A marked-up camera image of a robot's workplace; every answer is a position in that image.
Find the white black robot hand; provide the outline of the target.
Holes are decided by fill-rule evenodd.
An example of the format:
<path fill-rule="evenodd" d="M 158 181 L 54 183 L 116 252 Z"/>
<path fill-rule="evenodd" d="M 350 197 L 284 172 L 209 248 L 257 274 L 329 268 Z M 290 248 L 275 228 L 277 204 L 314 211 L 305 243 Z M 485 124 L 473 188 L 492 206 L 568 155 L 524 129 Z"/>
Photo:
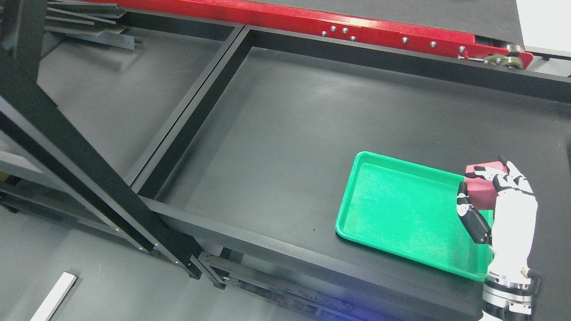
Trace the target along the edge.
<path fill-rule="evenodd" d="M 526 176 L 508 159 L 500 156 L 503 168 L 475 165 L 465 176 L 492 183 L 496 191 L 492 226 L 477 210 L 466 182 L 458 188 L 455 210 L 473 242 L 487 244 L 493 259 L 488 278 L 506 285 L 531 283 L 528 257 L 534 241 L 538 203 Z"/>

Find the silver black robot forearm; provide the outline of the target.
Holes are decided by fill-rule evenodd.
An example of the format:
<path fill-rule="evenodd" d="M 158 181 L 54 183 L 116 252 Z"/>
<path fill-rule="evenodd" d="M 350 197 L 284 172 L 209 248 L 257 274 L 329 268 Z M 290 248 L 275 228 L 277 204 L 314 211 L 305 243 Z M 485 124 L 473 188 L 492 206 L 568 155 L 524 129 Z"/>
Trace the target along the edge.
<path fill-rule="evenodd" d="M 483 285 L 483 308 L 480 321 L 532 321 L 542 275 L 535 270 L 523 270 L 525 283 L 510 282 L 507 276 L 488 272 Z"/>

